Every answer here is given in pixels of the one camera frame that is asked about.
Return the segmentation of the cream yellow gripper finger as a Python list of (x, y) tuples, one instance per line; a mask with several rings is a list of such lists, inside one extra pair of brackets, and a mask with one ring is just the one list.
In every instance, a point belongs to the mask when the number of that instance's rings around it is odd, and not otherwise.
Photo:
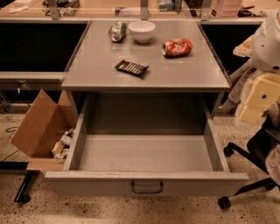
[(236, 46), (233, 50), (233, 55), (239, 57), (251, 57), (251, 46), (253, 42), (253, 35), (245, 39), (241, 44)]
[(266, 73), (257, 77), (242, 104), (238, 119), (248, 124), (256, 123), (279, 97), (280, 76), (278, 74)]

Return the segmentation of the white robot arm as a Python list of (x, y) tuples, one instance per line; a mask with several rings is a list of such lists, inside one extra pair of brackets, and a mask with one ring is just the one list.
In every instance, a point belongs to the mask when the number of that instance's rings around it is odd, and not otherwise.
[(246, 81), (235, 116), (254, 124), (280, 97), (280, 10), (273, 10), (256, 30), (250, 59), (260, 73)]

